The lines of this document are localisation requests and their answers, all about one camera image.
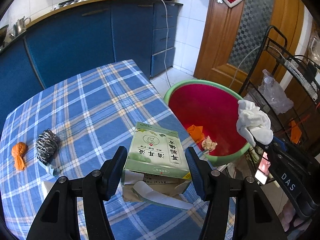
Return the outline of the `beige paper ball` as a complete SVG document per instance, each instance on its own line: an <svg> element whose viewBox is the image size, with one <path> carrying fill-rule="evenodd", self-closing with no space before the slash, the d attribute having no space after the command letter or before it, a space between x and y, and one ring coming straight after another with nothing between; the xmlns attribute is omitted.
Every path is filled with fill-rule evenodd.
<svg viewBox="0 0 320 240"><path fill-rule="evenodd" d="M201 142L201 146L205 151L212 152L217 147L217 142L212 141L210 136L205 137L205 139Z"/></svg>

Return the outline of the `white cloth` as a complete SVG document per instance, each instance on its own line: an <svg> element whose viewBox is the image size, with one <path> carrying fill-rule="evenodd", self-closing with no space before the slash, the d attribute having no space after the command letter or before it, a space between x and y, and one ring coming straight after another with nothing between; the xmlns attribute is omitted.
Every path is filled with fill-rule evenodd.
<svg viewBox="0 0 320 240"><path fill-rule="evenodd" d="M256 146L256 142L268 145L273 140L271 120L268 115L248 100L238 101L236 130L252 147Z"/></svg>

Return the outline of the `orange wrapper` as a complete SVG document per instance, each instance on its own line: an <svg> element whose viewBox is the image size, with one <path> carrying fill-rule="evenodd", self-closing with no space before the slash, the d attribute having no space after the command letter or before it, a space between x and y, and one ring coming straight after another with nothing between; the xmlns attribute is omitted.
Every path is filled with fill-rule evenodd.
<svg viewBox="0 0 320 240"><path fill-rule="evenodd" d="M191 125L187 128L187 132L196 144L201 143L205 138L202 126Z"/></svg>

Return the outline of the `small green ear-drop box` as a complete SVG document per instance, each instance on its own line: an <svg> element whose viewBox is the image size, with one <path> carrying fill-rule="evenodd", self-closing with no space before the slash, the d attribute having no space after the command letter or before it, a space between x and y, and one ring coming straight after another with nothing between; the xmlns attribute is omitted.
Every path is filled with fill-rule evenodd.
<svg viewBox="0 0 320 240"><path fill-rule="evenodd" d="M121 178L123 200L188 211L193 204L180 195L190 182L178 133L138 122Z"/></svg>

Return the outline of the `orange cloth bundle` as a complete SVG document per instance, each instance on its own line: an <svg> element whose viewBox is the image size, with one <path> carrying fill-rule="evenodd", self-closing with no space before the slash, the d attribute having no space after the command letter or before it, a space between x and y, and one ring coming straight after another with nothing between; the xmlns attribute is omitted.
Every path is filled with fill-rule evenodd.
<svg viewBox="0 0 320 240"><path fill-rule="evenodd" d="M25 169L23 156L27 150L28 146L24 142L18 142L12 147L11 155L14 159L14 167L19 171L23 171Z"/></svg>

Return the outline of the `blue kitchen cabinets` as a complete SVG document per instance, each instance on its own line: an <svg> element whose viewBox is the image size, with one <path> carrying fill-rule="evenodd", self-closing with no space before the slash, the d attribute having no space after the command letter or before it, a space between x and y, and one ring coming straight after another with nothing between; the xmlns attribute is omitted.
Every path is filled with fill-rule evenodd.
<svg viewBox="0 0 320 240"><path fill-rule="evenodd" d="M1 51L1 122L40 91L132 59L147 78L171 67L180 3L106 0L55 12Z"/></svg>

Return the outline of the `smartphone with pink screen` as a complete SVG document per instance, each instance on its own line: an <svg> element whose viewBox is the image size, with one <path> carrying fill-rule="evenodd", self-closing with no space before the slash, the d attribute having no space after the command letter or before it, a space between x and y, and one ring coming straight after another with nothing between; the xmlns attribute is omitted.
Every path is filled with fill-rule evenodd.
<svg viewBox="0 0 320 240"><path fill-rule="evenodd" d="M268 161L267 153L264 152L261 158L261 161L258 165L257 171L254 175L255 179L262 185L265 185L267 182L268 175L269 175L269 170L268 170L269 166L270 166L270 162Z"/></svg>

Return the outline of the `blue plaid tablecloth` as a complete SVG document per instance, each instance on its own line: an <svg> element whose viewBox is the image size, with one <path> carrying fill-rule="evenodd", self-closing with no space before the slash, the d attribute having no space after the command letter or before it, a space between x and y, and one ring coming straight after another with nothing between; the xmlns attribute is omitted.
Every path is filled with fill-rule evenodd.
<svg viewBox="0 0 320 240"><path fill-rule="evenodd" d="M38 163L34 148L38 135L50 129L60 138L56 162L61 175L81 178L112 159L117 148L129 149L137 122L177 131L183 149L192 146L188 132L169 110L151 82L132 61L94 68L39 92L12 111L1 136L1 197L8 229L26 239L45 196L43 181L55 182ZM11 155L18 142L28 145L26 169L17 171ZM208 203L193 184L183 200L189 211L149 203L123 201L121 185L105 202L115 239L198 239Z"/></svg>

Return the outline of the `clear plastic bag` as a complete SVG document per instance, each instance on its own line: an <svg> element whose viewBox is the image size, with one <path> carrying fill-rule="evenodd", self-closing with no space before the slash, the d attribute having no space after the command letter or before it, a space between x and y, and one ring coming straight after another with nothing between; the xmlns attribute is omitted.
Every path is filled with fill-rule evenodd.
<svg viewBox="0 0 320 240"><path fill-rule="evenodd" d="M293 107L293 101L286 96L271 73L264 69L263 75L261 85L258 87L259 92L273 108L276 115L286 113Z"/></svg>

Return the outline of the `red bucket green rim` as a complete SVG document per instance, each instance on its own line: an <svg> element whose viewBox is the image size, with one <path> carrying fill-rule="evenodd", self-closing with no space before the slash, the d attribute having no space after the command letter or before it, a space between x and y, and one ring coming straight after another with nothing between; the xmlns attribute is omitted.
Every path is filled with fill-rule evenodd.
<svg viewBox="0 0 320 240"><path fill-rule="evenodd" d="M241 99L221 84L196 79L177 83L164 96L165 103L184 128L201 126L202 133L217 143L215 150L204 154L214 166L235 161L250 147L236 131Z"/></svg>

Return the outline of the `steel wool scrubber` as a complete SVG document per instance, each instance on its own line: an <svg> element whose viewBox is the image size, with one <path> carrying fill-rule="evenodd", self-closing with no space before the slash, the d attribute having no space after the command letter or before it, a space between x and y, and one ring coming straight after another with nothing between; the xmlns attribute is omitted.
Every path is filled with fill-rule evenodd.
<svg viewBox="0 0 320 240"><path fill-rule="evenodd" d="M50 129L44 130L37 137L35 148L38 161L44 165L50 163L53 155L59 148L60 138Z"/></svg>

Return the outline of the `wooden door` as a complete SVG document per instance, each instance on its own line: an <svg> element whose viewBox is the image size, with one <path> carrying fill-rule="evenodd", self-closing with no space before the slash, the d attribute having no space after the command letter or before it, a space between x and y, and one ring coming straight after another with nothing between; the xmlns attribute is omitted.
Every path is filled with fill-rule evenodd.
<svg viewBox="0 0 320 240"><path fill-rule="evenodd" d="M243 0L230 8L209 0L207 18L194 76L238 91L253 66L269 25L277 27L269 36L298 47L305 7L301 0Z"/></svg>

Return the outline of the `steel kettle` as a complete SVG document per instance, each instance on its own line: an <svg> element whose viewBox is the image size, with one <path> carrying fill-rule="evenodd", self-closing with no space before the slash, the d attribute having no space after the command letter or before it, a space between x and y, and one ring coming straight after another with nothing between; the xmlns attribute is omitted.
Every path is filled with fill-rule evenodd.
<svg viewBox="0 0 320 240"><path fill-rule="evenodd" d="M17 37L18 35L20 35L21 33L23 33L24 31L26 31L26 21L31 22L31 18L21 18L19 20L17 20L17 22L13 25L13 33L10 34L11 37Z"/></svg>

